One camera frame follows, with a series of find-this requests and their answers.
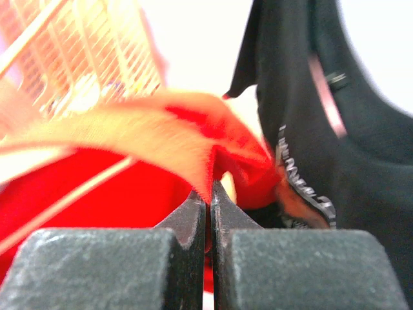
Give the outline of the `red t shirt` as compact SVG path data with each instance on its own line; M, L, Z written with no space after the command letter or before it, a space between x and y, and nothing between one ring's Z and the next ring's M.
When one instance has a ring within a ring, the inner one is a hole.
M191 191L210 203L213 183L226 173L232 175L242 209L278 202L282 214L312 228L328 227L327 218L292 189L286 169L223 100L210 94L162 92L38 123L5 138L1 240L129 156L136 160L130 168L35 230L153 227ZM25 239L1 254L2 275Z

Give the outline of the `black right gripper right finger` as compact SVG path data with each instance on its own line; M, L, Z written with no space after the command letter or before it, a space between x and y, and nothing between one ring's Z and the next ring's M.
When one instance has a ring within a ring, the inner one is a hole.
M215 182L210 204L216 309L407 309L369 233L265 229Z

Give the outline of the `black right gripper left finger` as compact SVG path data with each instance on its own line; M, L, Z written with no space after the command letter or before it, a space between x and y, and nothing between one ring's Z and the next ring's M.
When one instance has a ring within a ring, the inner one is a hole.
M201 309L205 202L151 229L41 229L20 246L2 309Z

